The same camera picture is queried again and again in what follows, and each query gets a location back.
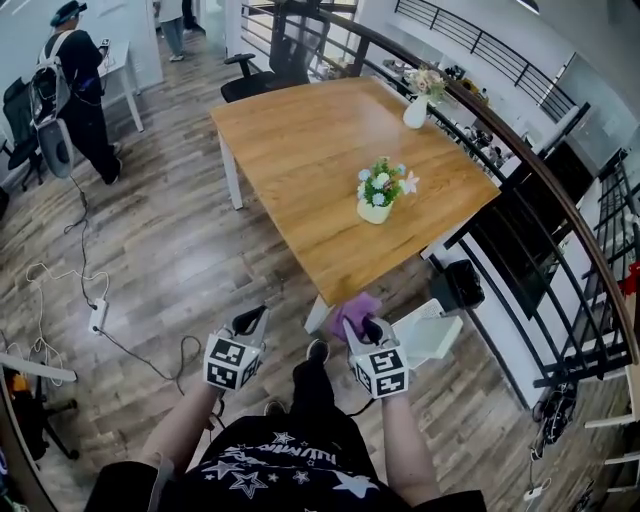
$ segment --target potted flower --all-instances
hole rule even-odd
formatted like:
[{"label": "potted flower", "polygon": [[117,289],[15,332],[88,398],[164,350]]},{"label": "potted flower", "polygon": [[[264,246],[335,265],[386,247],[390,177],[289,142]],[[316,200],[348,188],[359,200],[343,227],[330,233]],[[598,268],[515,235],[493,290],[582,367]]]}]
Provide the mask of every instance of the potted flower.
[{"label": "potted flower", "polygon": [[440,73],[426,67],[421,67],[407,81],[417,97],[405,110],[403,121],[409,128],[417,130],[427,120],[427,104],[440,101],[446,84]]},{"label": "potted flower", "polygon": [[396,167],[389,165],[389,157],[381,157],[371,169],[363,169],[358,174],[358,207],[357,212],[367,222],[382,224],[391,213],[391,207],[400,192],[416,193],[416,184],[420,178],[409,173],[406,179],[396,180],[404,176],[407,168],[403,164]]}]

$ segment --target cable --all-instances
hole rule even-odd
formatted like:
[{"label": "cable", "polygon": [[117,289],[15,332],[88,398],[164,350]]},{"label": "cable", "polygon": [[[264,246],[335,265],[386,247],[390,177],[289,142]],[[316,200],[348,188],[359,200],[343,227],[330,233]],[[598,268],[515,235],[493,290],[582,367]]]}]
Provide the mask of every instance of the cable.
[{"label": "cable", "polygon": [[[123,352],[126,352],[128,355],[130,355],[131,357],[133,357],[134,359],[137,359],[138,361],[140,361],[141,363],[146,364],[149,368],[151,368],[162,380],[165,380],[167,382],[175,382],[176,387],[178,388],[178,391],[180,391],[180,394],[182,396],[184,396],[184,391],[182,389],[182,386],[180,385],[180,377],[182,377],[182,374],[184,372],[184,370],[187,368],[187,366],[189,366],[191,363],[193,363],[196,359],[198,359],[198,357],[200,356],[200,353],[202,352],[202,343],[200,342],[200,340],[198,338],[196,338],[195,336],[191,336],[191,335],[186,335],[183,336],[182,340],[180,341],[180,367],[178,368],[177,373],[173,376],[167,376],[164,373],[162,373],[160,370],[158,370],[158,368],[156,368],[154,366],[154,364],[150,361],[147,361],[146,359],[140,357],[137,354],[134,354],[133,352],[131,352],[129,349],[125,348],[120,342],[118,342],[118,340],[116,340],[113,336],[111,336],[109,333],[105,332],[104,330],[100,329],[99,327],[95,327],[93,328],[94,331],[99,332],[100,334],[104,335],[107,337],[107,339],[113,343],[115,346],[117,346],[120,350],[122,350]],[[188,339],[192,339],[195,340],[195,342],[198,344],[198,350],[196,350],[195,354],[193,354],[188,360],[185,358],[185,353],[184,353],[184,346],[185,346],[185,342]],[[225,424],[223,423],[223,421],[220,419],[220,416],[222,416],[222,414],[224,413],[224,407],[225,407],[225,403],[224,400],[222,398],[220,398],[219,400],[220,402],[220,411],[218,411],[218,413],[214,413],[211,412],[211,416],[213,416],[216,421],[220,424],[220,426],[222,427],[222,429],[226,429],[227,427],[225,426]],[[211,424],[211,428],[210,428],[210,432],[213,431],[213,429],[215,428],[215,426],[213,424]]]},{"label": "cable", "polygon": [[88,219],[89,202],[87,201],[87,196],[85,195],[84,191],[80,188],[80,185],[78,185],[78,182],[73,178],[73,176],[69,175],[69,177],[71,178],[71,181],[73,181],[73,184],[76,186],[76,188],[78,189],[78,192],[80,193],[80,201],[82,202],[84,213],[82,214],[82,218],[79,221],[77,221],[74,224],[69,224],[66,228],[64,228],[64,234],[67,235],[73,228],[79,226],[84,222],[84,226],[82,227],[82,233],[80,235],[80,247],[82,249],[82,273],[80,275],[80,287],[82,288],[82,295],[84,295],[84,300],[87,301],[87,306],[89,306],[93,310],[96,310],[98,309],[98,307],[95,304],[91,303],[91,301],[89,300],[89,297],[87,296],[87,292],[84,288],[84,272],[87,269],[87,252],[84,247],[84,234],[87,231],[87,228],[89,227],[89,219]]},{"label": "cable", "polygon": [[376,399],[372,398],[371,400],[369,400],[367,402],[367,405],[365,405],[362,409],[360,409],[358,412],[354,412],[353,414],[347,414],[347,416],[349,418],[355,418],[356,416],[360,416],[364,411],[366,411],[369,407],[371,407],[373,405],[373,402],[375,402]]}]

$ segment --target laminate flooring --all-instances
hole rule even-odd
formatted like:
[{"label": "laminate flooring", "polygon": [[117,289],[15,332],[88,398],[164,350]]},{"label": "laminate flooring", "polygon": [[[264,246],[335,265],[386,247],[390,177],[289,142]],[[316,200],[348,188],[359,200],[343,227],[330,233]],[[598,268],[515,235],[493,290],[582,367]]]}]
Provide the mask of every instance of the laminate flooring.
[{"label": "laminate flooring", "polygon": [[[220,86],[237,77],[239,69],[224,66],[199,34],[189,35],[186,43],[185,61],[169,63],[165,43],[159,41],[165,82],[137,98],[143,133],[135,130],[124,102],[107,109],[109,130],[125,145],[121,181],[105,186],[87,162],[77,167],[75,177],[90,204],[87,274],[109,273],[105,329],[128,349],[174,374],[182,336],[197,336],[204,344],[234,308],[262,302],[271,309],[265,364],[242,391],[227,395],[228,424],[261,414],[271,398],[291,396],[291,370],[304,359],[310,341],[302,323],[316,291],[244,179],[245,208],[232,208],[208,111],[223,102]],[[0,327],[25,356],[39,336],[40,307],[25,271],[39,261],[55,275],[80,270],[81,230],[63,235],[63,229],[81,215],[69,180],[48,175],[41,187],[31,184],[27,193],[12,192],[0,223]],[[416,256],[367,291],[382,298],[382,313],[393,320],[428,299],[432,272]],[[175,384],[87,332],[90,310],[77,278],[54,282],[39,269],[33,275],[43,283],[45,338],[79,377],[73,384],[49,385],[48,395],[78,401],[77,411],[53,423],[81,457],[68,461],[52,445],[39,466],[59,510],[78,511],[99,470],[135,455],[180,395]],[[87,283],[87,292],[99,297],[104,286],[96,279]],[[368,396],[348,371],[344,344],[331,339],[331,345],[327,370],[337,403],[354,412]],[[188,353],[194,348],[187,343]],[[188,367],[183,386],[199,379],[200,371],[199,363]],[[538,427],[467,318],[451,352],[427,362],[410,393],[442,489],[480,488],[490,510],[524,510],[527,447]],[[626,403],[624,382],[581,386],[576,421],[534,467],[537,483],[552,479],[538,510],[569,510],[589,479],[600,475],[620,430],[586,431],[581,423],[621,413]],[[384,478],[379,404],[357,421]]]}]

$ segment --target office chair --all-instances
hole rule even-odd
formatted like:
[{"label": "office chair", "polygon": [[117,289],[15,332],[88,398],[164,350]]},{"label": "office chair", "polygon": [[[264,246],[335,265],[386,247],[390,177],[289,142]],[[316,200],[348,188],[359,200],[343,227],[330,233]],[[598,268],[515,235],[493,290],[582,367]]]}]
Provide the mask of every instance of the office chair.
[{"label": "office chair", "polygon": [[40,460],[49,447],[49,443],[42,438],[43,430],[68,459],[78,459],[80,453],[77,450],[67,450],[49,423],[51,416],[70,409],[77,409],[78,403],[75,400],[69,400],[55,407],[45,408],[43,404],[47,398],[42,393],[42,377],[38,376],[35,396],[31,394],[28,381],[18,372],[5,369],[5,380],[11,395],[13,412],[33,460]]},{"label": "office chair", "polygon": [[251,73],[253,53],[234,55],[225,64],[239,63],[242,78],[222,86],[227,103],[258,94],[309,83],[309,64],[321,52],[330,24],[318,17],[319,0],[283,0],[274,4],[269,66],[273,71]]},{"label": "office chair", "polygon": [[36,171],[38,183],[42,185],[42,155],[37,154],[38,137],[32,124],[29,87],[18,78],[4,93],[3,112],[13,132],[14,149],[9,157],[9,170],[29,160],[29,170],[22,179],[22,190],[27,191],[27,180]]}]

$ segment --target white vase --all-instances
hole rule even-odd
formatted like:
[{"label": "white vase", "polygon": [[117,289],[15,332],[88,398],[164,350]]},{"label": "white vase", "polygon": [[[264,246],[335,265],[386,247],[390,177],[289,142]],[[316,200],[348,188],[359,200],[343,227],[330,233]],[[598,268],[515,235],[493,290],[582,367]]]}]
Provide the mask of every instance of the white vase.
[{"label": "white vase", "polygon": [[422,128],[427,120],[427,105],[429,104],[429,98],[426,95],[418,96],[411,105],[404,111],[402,120],[409,128],[417,130]]},{"label": "white vase", "polygon": [[393,202],[387,206],[373,206],[367,203],[365,199],[358,201],[358,207],[356,208],[358,215],[371,224],[382,224],[389,214],[391,213],[391,207]]}]

